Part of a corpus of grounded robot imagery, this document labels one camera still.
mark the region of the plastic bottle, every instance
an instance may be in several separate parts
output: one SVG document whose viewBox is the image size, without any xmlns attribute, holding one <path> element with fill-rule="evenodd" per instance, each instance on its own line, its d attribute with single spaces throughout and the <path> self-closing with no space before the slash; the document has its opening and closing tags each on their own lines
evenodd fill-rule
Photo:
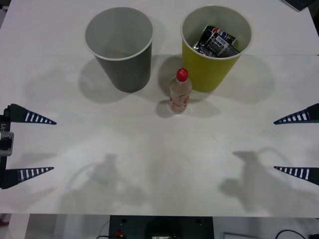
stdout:
<svg viewBox="0 0 319 239">
<path fill-rule="evenodd" d="M 183 113 L 187 107 L 189 94 L 192 90 L 192 83 L 188 78 L 188 71 L 185 68 L 178 70 L 176 77 L 170 82 L 169 89 L 170 109 L 176 114 Z"/>
</svg>

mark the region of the striped gripper pad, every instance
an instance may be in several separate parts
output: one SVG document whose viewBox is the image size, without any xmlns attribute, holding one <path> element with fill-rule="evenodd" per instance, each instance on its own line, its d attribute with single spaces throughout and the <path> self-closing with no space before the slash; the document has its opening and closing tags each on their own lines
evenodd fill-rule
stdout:
<svg viewBox="0 0 319 239">
<path fill-rule="evenodd" d="M 17 169 L 18 173 L 18 181 L 19 183 L 24 182 L 28 179 L 34 178 L 36 176 L 39 176 L 43 173 L 46 173 L 50 170 L 54 169 L 53 167 L 47 167 L 47 168 L 22 168 Z"/>
<path fill-rule="evenodd" d="M 275 166 L 275 169 L 282 171 L 283 173 L 287 173 L 289 175 L 295 176 L 297 178 L 301 178 L 304 180 L 309 180 L 310 168 L 287 168 L 287 167 L 279 167 Z"/>
<path fill-rule="evenodd" d="M 27 111 L 25 119 L 24 119 L 25 123 L 48 123 L 48 124 L 56 124 L 56 122 L 42 116 L 39 115 L 35 112 L 32 111 Z"/>
<path fill-rule="evenodd" d="M 53 120 L 16 104 L 9 105 L 5 110 L 5 114 L 9 115 L 12 122 L 56 124 Z"/>
<path fill-rule="evenodd" d="M 310 123 L 311 119 L 309 117 L 308 110 L 303 110 L 296 112 L 294 114 L 283 117 L 274 122 L 274 124 L 284 124 L 284 123 Z"/>
</svg>

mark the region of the paper cup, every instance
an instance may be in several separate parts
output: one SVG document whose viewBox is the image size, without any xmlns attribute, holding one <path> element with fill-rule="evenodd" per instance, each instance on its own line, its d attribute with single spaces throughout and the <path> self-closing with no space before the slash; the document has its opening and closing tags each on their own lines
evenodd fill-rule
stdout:
<svg viewBox="0 0 319 239">
<path fill-rule="evenodd" d="M 199 41 L 207 25 L 213 25 L 237 38 L 239 54 L 226 58 L 211 58 L 192 47 Z M 182 65 L 189 73 L 193 89 L 212 91 L 222 82 L 238 58 L 247 50 L 252 39 L 248 20 L 225 6 L 208 5 L 188 14 L 180 28 L 182 36 Z"/>
<path fill-rule="evenodd" d="M 150 80 L 153 37 L 152 21 L 130 7 L 98 13 L 85 31 L 86 46 L 124 92 L 138 91 Z"/>
</svg>

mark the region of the red bottle cap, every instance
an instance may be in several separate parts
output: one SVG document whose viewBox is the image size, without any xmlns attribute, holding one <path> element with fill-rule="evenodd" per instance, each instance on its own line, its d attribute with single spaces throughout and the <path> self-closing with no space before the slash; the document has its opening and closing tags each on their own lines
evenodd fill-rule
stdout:
<svg viewBox="0 0 319 239">
<path fill-rule="evenodd" d="M 185 68 L 181 68 L 177 71 L 176 78 L 180 82 L 184 82 L 188 78 L 188 71 Z"/>
</svg>

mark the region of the cup rim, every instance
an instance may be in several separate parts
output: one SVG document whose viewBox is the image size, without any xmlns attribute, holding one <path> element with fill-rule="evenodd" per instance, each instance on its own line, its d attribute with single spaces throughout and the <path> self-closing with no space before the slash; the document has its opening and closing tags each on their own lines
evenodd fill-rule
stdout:
<svg viewBox="0 0 319 239">
<path fill-rule="evenodd" d="M 137 11 L 139 11 L 141 14 L 143 14 L 144 16 L 146 16 L 146 18 L 150 21 L 150 23 L 151 23 L 151 25 L 152 25 L 152 36 L 151 36 L 150 41 L 148 42 L 148 44 L 147 44 L 141 51 L 135 53 L 135 54 L 132 55 L 132 56 L 128 56 L 128 57 L 124 57 L 124 58 L 108 58 L 108 57 L 100 56 L 99 54 L 97 54 L 97 53 L 95 53 L 94 51 L 92 51 L 92 49 L 89 47 L 89 45 L 88 45 L 87 42 L 86 42 L 86 37 L 85 37 L 85 35 L 86 35 L 86 31 L 87 31 L 88 26 L 89 26 L 89 24 L 91 23 L 91 21 L 92 21 L 95 17 L 97 17 L 99 14 L 101 14 L 101 13 L 103 13 L 103 12 L 105 12 L 105 11 L 108 11 L 108 10 L 110 10 L 110 9 L 115 9 L 115 8 L 129 8 L 129 9 L 137 10 Z M 100 58 L 100 59 L 103 59 L 103 60 L 107 60 L 107 61 L 124 61 L 124 60 L 132 59 L 132 58 L 134 58 L 134 57 L 136 57 L 136 56 L 142 54 L 142 53 L 151 45 L 151 43 L 152 43 L 152 41 L 153 41 L 153 38 L 154 38 L 154 24 L 153 24 L 152 19 L 151 19 L 148 15 L 146 15 L 144 12 L 142 12 L 141 10 L 139 10 L 139 9 L 137 9 L 137 8 L 135 8 L 135 7 L 128 7 L 128 6 L 116 6 L 116 7 L 111 7 L 111 8 L 105 9 L 105 10 L 103 10 L 103 11 L 101 11 L 101 12 L 95 14 L 95 15 L 89 20 L 89 22 L 88 22 L 88 24 L 87 24 L 87 26 L 86 26 L 86 28 L 85 28 L 85 31 L 84 31 L 84 42 L 85 42 L 86 48 L 87 48 L 94 56 L 96 56 L 96 57 L 98 57 L 98 58 Z"/>
<path fill-rule="evenodd" d="M 223 58 L 214 58 L 214 57 L 209 57 L 209 56 L 205 56 L 203 54 L 200 54 L 199 52 L 195 51 L 189 44 L 188 42 L 185 40 L 185 37 L 184 37 L 184 34 L 183 34 L 183 25 L 184 25 L 184 22 L 186 20 L 186 18 L 191 14 L 193 13 L 194 11 L 198 10 L 198 9 L 201 9 L 201 8 L 204 8 L 204 7 L 208 7 L 208 6 L 220 6 L 220 7 L 224 7 L 224 8 L 228 8 L 236 13 L 238 13 L 239 15 L 241 15 L 248 23 L 248 26 L 250 28 L 250 32 L 251 32 L 251 37 L 250 37 L 250 41 L 248 43 L 248 45 L 246 46 L 246 48 L 244 50 L 242 50 L 240 53 L 238 53 L 237 55 L 234 55 L 234 56 L 229 56 L 229 57 L 223 57 Z M 201 56 L 201 57 L 204 57 L 206 59 L 210 59 L 210 60 L 217 60 L 217 61 L 226 61 L 226 60 L 231 60 L 231 59 L 234 59 L 234 58 L 237 58 L 239 56 L 241 56 L 251 45 L 252 41 L 253 41 L 253 28 L 251 27 L 251 23 L 250 21 L 243 15 L 241 14 L 240 12 L 232 9 L 231 7 L 228 7 L 228 6 L 225 6 L 225 5 L 216 5 L 216 4 L 209 4 L 209 5 L 204 5 L 204 6 L 201 6 L 201 7 L 197 7 L 191 11 L 188 12 L 188 14 L 184 17 L 181 25 L 180 25 L 180 34 L 181 34 L 181 37 L 182 37 L 182 40 L 183 40 L 183 43 L 185 43 L 185 45 L 192 51 L 194 52 L 195 54 Z"/>
</svg>

